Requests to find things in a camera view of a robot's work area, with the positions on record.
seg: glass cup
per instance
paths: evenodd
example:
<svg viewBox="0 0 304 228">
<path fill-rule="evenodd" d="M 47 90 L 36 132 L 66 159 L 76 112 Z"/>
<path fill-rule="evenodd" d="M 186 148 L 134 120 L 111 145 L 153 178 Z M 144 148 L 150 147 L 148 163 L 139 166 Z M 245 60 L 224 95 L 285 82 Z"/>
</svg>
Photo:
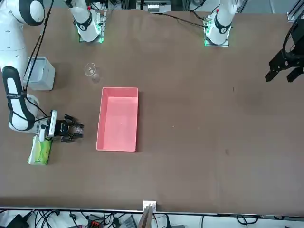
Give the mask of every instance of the glass cup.
<svg viewBox="0 0 304 228">
<path fill-rule="evenodd" d="M 85 75 L 90 77 L 93 83 L 98 83 L 100 81 L 100 75 L 98 68 L 94 63 L 88 63 L 85 67 Z"/>
</svg>

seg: brown table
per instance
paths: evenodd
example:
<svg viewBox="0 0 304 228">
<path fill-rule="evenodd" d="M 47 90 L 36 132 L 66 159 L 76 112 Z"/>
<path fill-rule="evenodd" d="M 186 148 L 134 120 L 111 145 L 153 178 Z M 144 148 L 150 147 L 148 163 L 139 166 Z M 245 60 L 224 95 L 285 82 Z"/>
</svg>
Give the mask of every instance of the brown table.
<svg viewBox="0 0 304 228">
<path fill-rule="evenodd" d="M 44 110 L 81 120 L 85 137 L 53 143 L 47 167 L 28 165 L 33 135 L 9 129 L 0 85 L 0 204 L 141 209 L 156 200 L 161 211 L 303 216 L 304 78 L 264 79 L 290 24 L 237 14 L 233 26 L 229 48 L 204 47 L 198 27 L 117 10 L 94 45 L 78 43 L 68 9 L 54 9 L 40 52 L 56 68 L 54 90 L 32 93 Z M 39 29 L 25 28 L 29 53 Z M 83 72 L 89 62 L 99 84 Z M 96 151 L 103 86 L 139 88 L 137 153 Z"/>
</svg>

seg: pink plastic bin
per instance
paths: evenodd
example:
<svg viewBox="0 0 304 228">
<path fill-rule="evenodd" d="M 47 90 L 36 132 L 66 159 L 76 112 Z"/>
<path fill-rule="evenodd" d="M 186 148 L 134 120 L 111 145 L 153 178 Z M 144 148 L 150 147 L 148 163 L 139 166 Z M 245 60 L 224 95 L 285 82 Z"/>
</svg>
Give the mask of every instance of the pink plastic bin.
<svg viewBox="0 0 304 228">
<path fill-rule="evenodd" d="M 101 96 L 98 151 L 135 152 L 138 88 L 104 87 Z"/>
</svg>

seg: cable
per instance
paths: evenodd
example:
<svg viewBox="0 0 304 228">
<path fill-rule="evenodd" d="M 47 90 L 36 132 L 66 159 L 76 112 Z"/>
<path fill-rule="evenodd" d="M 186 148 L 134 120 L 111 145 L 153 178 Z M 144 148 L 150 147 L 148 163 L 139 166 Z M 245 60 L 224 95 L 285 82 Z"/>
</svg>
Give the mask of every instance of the cable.
<svg viewBox="0 0 304 228">
<path fill-rule="evenodd" d="M 86 220 L 89 220 L 89 216 L 85 215 L 82 211 L 80 211 L 80 213 L 83 215 L 83 217 L 85 217 Z"/>
<path fill-rule="evenodd" d="M 25 99 L 27 99 L 28 102 L 30 102 L 30 103 L 31 103 L 32 105 L 34 105 L 37 109 L 39 109 L 39 111 L 42 112 L 42 113 L 44 114 L 44 116 L 47 116 L 47 114 L 46 114 L 38 105 L 36 105 L 35 103 L 31 102 L 31 101 L 29 100 L 28 97 L 26 97 Z"/>
<path fill-rule="evenodd" d="M 51 14 L 51 10 L 52 10 L 53 4 L 54 4 L 54 0 L 52 0 L 52 2 L 51 2 L 51 5 L 50 5 L 48 13 L 47 13 L 47 17 L 46 17 L 46 19 L 44 21 L 43 32 L 42 32 L 42 35 L 40 35 L 41 36 L 41 40 L 40 40 L 40 43 L 39 43 L 39 46 L 38 46 L 38 49 L 37 49 L 37 53 L 36 53 L 35 58 L 34 58 L 33 65 L 31 67 L 31 70 L 30 70 L 29 75 L 28 75 L 28 80 L 27 80 L 27 84 L 26 84 L 26 87 L 25 87 L 25 91 L 27 91 L 27 89 L 28 89 L 29 79 L 30 79 L 30 77 L 32 75 L 32 72 L 33 72 L 33 69 L 34 69 L 34 65 L 35 65 L 35 62 L 37 60 L 37 56 L 38 56 L 38 53 L 40 51 L 40 48 L 41 48 L 41 44 L 42 44 L 43 37 L 44 37 L 44 34 L 46 32 L 46 29 L 47 29 L 48 19 L 49 19 L 49 15 Z"/>
<path fill-rule="evenodd" d="M 190 10 L 190 12 L 194 13 L 194 15 L 200 19 L 200 20 L 204 20 L 204 18 L 201 18 L 196 12 L 194 12 L 194 10 Z"/>
<path fill-rule="evenodd" d="M 155 215 L 154 215 L 154 214 L 153 214 L 153 217 L 154 217 L 154 219 L 155 219 L 156 227 L 158 228 L 157 219 L 156 219 L 156 217 L 155 217 Z"/>
<path fill-rule="evenodd" d="M 186 22 L 186 23 L 189 23 L 189 24 L 192 24 L 192 25 L 196 25 L 196 26 L 199 26 L 199 27 L 202 27 L 202 28 L 206 28 L 206 29 L 208 28 L 208 26 L 206 26 L 206 25 L 200 25 L 200 24 L 197 24 L 197 23 L 193 23 L 193 22 L 191 22 L 191 21 L 187 21 L 187 20 L 184 20 L 184 19 L 182 19 L 182 18 L 178 18 L 178 17 L 173 16 L 173 15 L 169 15 L 169 14 L 160 14 L 160 15 L 169 16 L 169 17 L 175 18 L 175 19 L 177 19 L 177 20 L 181 20 L 181 21 L 184 21 L 184 22 Z"/>
<path fill-rule="evenodd" d="M 103 221 L 101 221 L 100 222 L 100 224 L 102 223 L 102 222 L 104 222 L 105 220 L 107 220 L 108 219 L 108 217 L 110 217 L 112 215 L 112 213 L 111 214 L 109 214 L 109 215 L 107 215 L 107 217 L 103 220 Z M 105 216 L 103 216 L 103 217 L 101 217 L 101 218 L 97 218 L 97 219 L 95 219 L 95 220 L 93 220 L 93 221 L 91 221 L 91 223 L 92 222 L 95 222 L 95 221 L 98 221 L 98 220 L 100 220 L 100 219 L 102 219 L 102 218 L 104 218 Z M 89 226 L 90 226 L 91 224 L 90 223 L 88 223 L 84 228 L 88 228 Z"/>
<path fill-rule="evenodd" d="M 203 0 L 193 11 L 197 10 L 199 7 L 203 6 L 207 0 Z"/>
<path fill-rule="evenodd" d="M 203 228 L 204 218 L 205 218 L 205 216 L 203 215 L 203 216 L 201 217 L 201 228 Z"/>
<path fill-rule="evenodd" d="M 47 224 L 47 227 L 48 227 L 48 228 L 52 228 L 51 225 L 48 223 L 48 220 L 47 220 L 48 217 L 49 217 L 49 215 L 52 214 L 52 212 L 49 213 L 48 216 L 46 216 L 45 213 L 44 213 L 43 211 L 39 211 L 39 214 L 44 218 L 44 220 L 43 220 L 43 222 L 42 222 L 42 225 L 41 225 L 41 228 L 44 227 L 44 224 L 45 224 L 45 223 Z"/>
<path fill-rule="evenodd" d="M 41 36 L 38 37 L 38 40 L 37 40 L 37 42 L 36 42 L 36 45 L 35 45 L 35 47 L 34 47 L 34 49 L 33 49 L 33 51 L 32 51 L 32 54 L 30 55 L 30 58 L 29 58 L 29 61 L 28 61 L 28 65 L 27 65 L 27 68 L 25 69 L 23 78 L 25 77 L 25 74 L 26 74 L 27 71 L 28 71 L 28 67 L 29 67 L 29 65 L 30 65 L 30 63 L 31 63 L 31 61 L 32 61 L 33 55 L 34 55 L 34 53 L 35 53 L 35 51 L 36 51 L 37 45 L 38 45 L 38 43 L 39 43 L 39 41 L 40 41 L 40 38 L 41 38 Z"/>
<path fill-rule="evenodd" d="M 98 10 L 99 8 L 94 4 L 94 3 L 90 3 L 91 5 L 95 6 L 96 10 Z"/>
<path fill-rule="evenodd" d="M 172 228 L 172 226 L 170 224 L 169 216 L 167 214 L 166 214 L 166 218 L 167 218 L 167 226 L 166 226 L 166 228 Z"/>
<path fill-rule="evenodd" d="M 248 228 L 248 225 L 256 224 L 257 221 L 258 221 L 258 218 L 256 218 L 256 220 L 253 221 L 253 222 L 247 222 L 247 220 L 245 219 L 244 216 L 242 216 L 242 215 L 240 215 L 240 216 L 237 215 L 237 221 L 239 222 L 239 224 L 244 225 L 244 226 L 246 226 L 246 228 Z"/>
<path fill-rule="evenodd" d="M 10 107 L 9 103 L 8 103 L 8 107 L 9 107 L 9 109 L 10 109 L 16 116 L 20 117 L 20 118 L 23 119 L 23 120 L 28 121 L 29 123 L 32 122 L 32 121 L 27 120 L 27 119 L 24 118 L 23 116 L 19 115 L 18 113 L 14 112 L 13 109 Z M 38 121 L 40 121 L 40 120 L 44 120 L 44 119 L 47 119 L 47 118 L 50 118 L 50 117 L 51 117 L 51 116 L 45 116 L 45 117 L 40 118 L 40 119 L 37 119 L 37 120 L 35 120 L 35 121 L 33 121 L 33 122 L 38 122 Z"/>
<path fill-rule="evenodd" d="M 220 6 L 220 4 L 212 10 L 212 13 Z"/>
<path fill-rule="evenodd" d="M 41 216 L 41 218 L 37 222 L 37 215 L 38 215 L 39 212 L 40 212 L 40 210 L 37 211 L 36 216 L 35 216 L 35 228 L 37 228 L 37 225 L 43 219 L 43 217 Z"/>
<path fill-rule="evenodd" d="M 290 52 L 286 52 L 286 44 L 289 40 L 289 37 L 291 35 L 291 33 L 294 31 L 295 27 L 298 25 L 298 21 L 299 19 L 301 19 L 301 17 L 304 15 L 304 10 L 300 13 L 300 15 L 298 16 L 298 18 L 295 20 L 295 22 L 293 23 L 293 25 L 290 27 L 284 42 L 283 42 L 283 47 L 282 47 L 282 54 L 286 59 L 297 59 L 297 58 L 304 58 L 304 55 L 294 55 L 294 54 L 290 54 Z"/>
</svg>

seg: white container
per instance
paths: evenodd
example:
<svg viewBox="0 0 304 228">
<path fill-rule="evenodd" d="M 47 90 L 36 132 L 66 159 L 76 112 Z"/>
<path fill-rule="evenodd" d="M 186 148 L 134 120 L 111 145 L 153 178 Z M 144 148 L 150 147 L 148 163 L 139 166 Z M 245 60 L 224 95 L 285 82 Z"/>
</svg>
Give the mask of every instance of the white container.
<svg viewBox="0 0 304 228">
<path fill-rule="evenodd" d="M 30 69 L 34 58 L 32 58 L 26 76 L 23 78 L 23 83 L 26 85 Z M 28 86 L 34 91 L 49 91 L 53 89 L 55 80 L 55 69 L 50 64 L 47 58 L 38 57 L 36 59 L 32 75 L 29 79 Z"/>
</svg>

